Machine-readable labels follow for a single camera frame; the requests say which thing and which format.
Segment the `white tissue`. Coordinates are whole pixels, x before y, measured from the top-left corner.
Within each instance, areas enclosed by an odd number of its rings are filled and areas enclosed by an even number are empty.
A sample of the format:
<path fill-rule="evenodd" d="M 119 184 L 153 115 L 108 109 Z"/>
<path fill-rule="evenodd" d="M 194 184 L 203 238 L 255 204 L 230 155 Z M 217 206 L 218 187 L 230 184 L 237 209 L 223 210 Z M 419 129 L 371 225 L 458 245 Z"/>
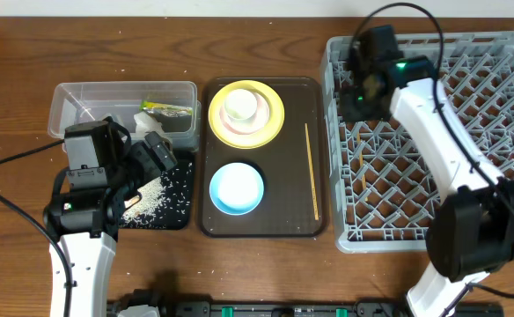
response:
<path fill-rule="evenodd" d="M 135 114 L 134 120 L 136 123 L 135 134 L 137 136 L 145 136 L 151 132 L 156 132 L 161 137 L 165 136 L 161 123 L 151 117 L 148 113 L 140 112 Z"/>

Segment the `green yellow snack wrapper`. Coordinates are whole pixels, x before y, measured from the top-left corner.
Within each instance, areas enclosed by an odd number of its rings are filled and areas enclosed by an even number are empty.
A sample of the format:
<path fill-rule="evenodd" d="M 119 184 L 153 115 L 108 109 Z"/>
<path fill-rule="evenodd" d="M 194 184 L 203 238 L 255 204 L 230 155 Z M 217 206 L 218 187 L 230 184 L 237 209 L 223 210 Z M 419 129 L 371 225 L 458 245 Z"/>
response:
<path fill-rule="evenodd" d="M 151 116 L 164 116 L 164 117 L 186 117 L 193 115 L 191 107 L 183 107 L 159 102 L 143 100 L 140 104 L 140 110 Z"/>

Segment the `light blue bowl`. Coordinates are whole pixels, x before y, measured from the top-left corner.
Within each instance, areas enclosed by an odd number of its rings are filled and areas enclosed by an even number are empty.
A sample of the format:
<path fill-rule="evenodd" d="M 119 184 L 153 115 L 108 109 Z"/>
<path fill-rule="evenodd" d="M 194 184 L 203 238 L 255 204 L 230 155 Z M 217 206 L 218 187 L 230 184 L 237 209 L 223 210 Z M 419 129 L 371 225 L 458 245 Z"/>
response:
<path fill-rule="evenodd" d="M 229 216 L 252 212 L 261 203 L 265 184 L 256 168 L 234 162 L 220 167 L 209 183 L 209 197 L 216 208 Z"/>

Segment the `cream white cup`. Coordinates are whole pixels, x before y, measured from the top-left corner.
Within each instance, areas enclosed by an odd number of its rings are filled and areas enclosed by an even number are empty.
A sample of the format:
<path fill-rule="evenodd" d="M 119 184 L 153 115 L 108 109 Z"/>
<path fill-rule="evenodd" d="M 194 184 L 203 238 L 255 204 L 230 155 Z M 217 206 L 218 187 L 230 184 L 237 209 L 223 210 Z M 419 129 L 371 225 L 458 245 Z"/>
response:
<path fill-rule="evenodd" d="M 245 89 L 236 89 L 226 95 L 224 110 L 234 121 L 244 121 L 251 118 L 258 106 L 254 94 Z"/>

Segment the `yellow plate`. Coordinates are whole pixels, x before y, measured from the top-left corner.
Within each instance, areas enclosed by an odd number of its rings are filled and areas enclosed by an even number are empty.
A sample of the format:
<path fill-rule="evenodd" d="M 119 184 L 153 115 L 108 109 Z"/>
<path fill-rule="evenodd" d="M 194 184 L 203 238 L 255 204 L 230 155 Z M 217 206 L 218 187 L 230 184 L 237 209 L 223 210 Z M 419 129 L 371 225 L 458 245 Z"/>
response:
<path fill-rule="evenodd" d="M 269 105 L 269 120 L 265 127 L 251 135 L 237 135 L 230 132 L 220 119 L 220 110 L 226 95 L 236 89 L 257 92 Z M 284 106 L 279 94 L 270 86 L 255 80 L 236 80 L 221 88 L 209 105 L 209 126 L 223 143 L 238 149 L 254 149 L 272 141 L 281 131 L 284 122 Z"/>

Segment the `pink bowl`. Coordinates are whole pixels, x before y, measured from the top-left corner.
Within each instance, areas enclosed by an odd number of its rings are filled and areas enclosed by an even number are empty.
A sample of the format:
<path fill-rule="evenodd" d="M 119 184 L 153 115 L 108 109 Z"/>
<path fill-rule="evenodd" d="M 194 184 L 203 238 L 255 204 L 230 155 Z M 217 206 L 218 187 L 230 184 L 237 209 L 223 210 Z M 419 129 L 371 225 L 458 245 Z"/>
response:
<path fill-rule="evenodd" d="M 258 101 L 255 114 L 244 121 L 234 121 L 224 110 L 224 104 L 220 110 L 222 124 L 232 133 L 237 135 L 251 135 L 263 129 L 269 120 L 269 105 L 267 101 L 257 92 L 252 92 Z"/>

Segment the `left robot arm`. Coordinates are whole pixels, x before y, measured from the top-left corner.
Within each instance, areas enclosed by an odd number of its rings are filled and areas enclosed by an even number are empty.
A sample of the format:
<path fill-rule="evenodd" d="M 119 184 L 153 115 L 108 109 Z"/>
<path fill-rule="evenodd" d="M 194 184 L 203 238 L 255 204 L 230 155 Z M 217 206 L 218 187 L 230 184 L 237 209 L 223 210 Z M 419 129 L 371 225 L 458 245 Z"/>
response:
<path fill-rule="evenodd" d="M 53 316 L 104 316 L 108 280 L 125 202 L 146 183 L 173 169 L 167 141 L 151 132 L 128 144 L 118 132 L 66 132 L 69 159 L 58 176 L 44 222 L 49 252 Z"/>

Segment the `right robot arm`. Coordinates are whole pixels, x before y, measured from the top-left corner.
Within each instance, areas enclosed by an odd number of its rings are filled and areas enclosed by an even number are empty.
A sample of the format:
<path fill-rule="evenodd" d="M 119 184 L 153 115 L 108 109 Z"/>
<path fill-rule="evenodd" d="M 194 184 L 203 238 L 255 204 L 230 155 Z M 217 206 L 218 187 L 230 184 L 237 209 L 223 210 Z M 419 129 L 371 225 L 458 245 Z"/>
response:
<path fill-rule="evenodd" d="M 406 301 L 412 316 L 448 316 L 514 261 L 514 180 L 476 147 L 427 57 L 353 56 L 349 66 L 353 83 L 340 95 L 344 120 L 396 120 L 436 183 L 441 205 L 425 236 L 430 262 Z"/>

